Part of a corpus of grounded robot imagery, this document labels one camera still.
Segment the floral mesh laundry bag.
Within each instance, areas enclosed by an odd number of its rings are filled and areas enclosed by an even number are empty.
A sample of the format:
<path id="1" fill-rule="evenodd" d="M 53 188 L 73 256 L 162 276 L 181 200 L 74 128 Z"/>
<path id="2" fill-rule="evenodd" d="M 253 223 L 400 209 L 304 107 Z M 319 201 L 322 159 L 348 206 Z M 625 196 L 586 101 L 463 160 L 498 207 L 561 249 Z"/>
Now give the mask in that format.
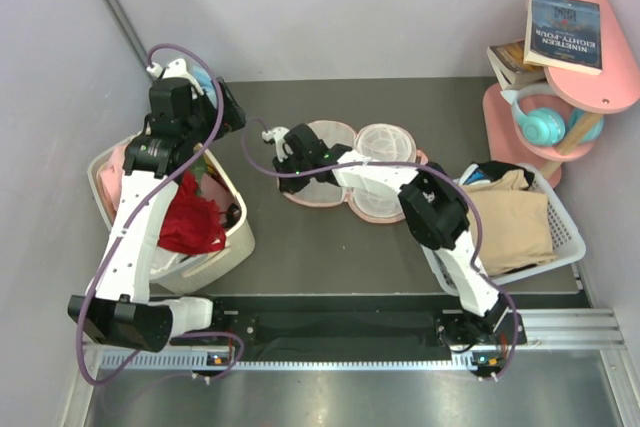
<path id="1" fill-rule="evenodd" d="M 335 171 L 347 181 L 345 186 L 309 178 L 300 191 L 287 193 L 286 198 L 311 208 L 330 208 L 346 203 L 356 215 L 373 224 L 394 224 L 404 219 L 398 194 L 382 185 L 389 177 L 402 179 L 400 168 L 373 163 L 415 161 L 425 165 L 428 162 L 426 154 L 416 147 L 407 130 L 377 123 L 356 131 L 342 122 L 328 120 L 313 121 L 309 127 L 329 147 L 338 144 L 350 147 L 352 151 L 347 160 L 356 165 Z"/>

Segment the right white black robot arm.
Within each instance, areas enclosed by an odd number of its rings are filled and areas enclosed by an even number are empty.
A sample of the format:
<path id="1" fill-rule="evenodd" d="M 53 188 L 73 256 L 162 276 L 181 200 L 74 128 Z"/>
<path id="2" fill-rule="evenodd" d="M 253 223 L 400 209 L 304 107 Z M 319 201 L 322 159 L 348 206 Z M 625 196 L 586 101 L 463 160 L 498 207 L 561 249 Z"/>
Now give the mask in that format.
<path id="1" fill-rule="evenodd" d="M 479 213 L 469 197 L 439 167 L 409 161 L 379 161 L 354 148 L 331 147 L 306 124 L 277 127 L 262 133 L 275 146 L 272 164 L 280 188 L 297 193 L 314 179 L 337 187 L 362 190 L 398 200 L 412 237 L 444 264 L 463 310 L 463 342 L 470 345 L 504 339 L 510 319 L 515 344 L 521 322 L 513 299 L 489 279 L 471 233 L 469 214 Z"/>

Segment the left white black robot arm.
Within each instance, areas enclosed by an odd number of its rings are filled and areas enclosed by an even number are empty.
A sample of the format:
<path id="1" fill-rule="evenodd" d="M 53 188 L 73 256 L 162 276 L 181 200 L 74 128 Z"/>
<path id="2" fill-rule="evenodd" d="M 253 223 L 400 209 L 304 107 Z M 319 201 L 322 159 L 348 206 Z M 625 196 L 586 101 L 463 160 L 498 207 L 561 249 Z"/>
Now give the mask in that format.
<path id="1" fill-rule="evenodd" d="M 150 299 L 154 252 L 182 174 L 214 140 L 243 126 L 237 110 L 225 123 L 225 92 L 218 81 L 212 85 L 215 96 L 209 98 L 197 82 L 184 77 L 152 84 L 151 112 L 125 148 L 120 204 L 105 253 L 85 294 L 68 302 L 78 351 L 85 339 L 159 352 L 191 331 L 209 344 L 226 334 L 227 321 L 211 300 Z"/>

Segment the red lace bra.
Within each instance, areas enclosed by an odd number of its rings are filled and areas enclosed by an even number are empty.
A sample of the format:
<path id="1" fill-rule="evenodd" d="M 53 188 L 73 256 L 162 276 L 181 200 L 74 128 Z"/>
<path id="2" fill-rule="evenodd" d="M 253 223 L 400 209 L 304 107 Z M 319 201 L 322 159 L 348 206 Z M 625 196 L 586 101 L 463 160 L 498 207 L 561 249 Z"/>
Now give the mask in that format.
<path id="1" fill-rule="evenodd" d="M 215 201 L 197 193 L 195 176 L 187 171 L 164 218 L 157 246 L 185 255 L 202 255 L 226 247 L 226 231 Z"/>

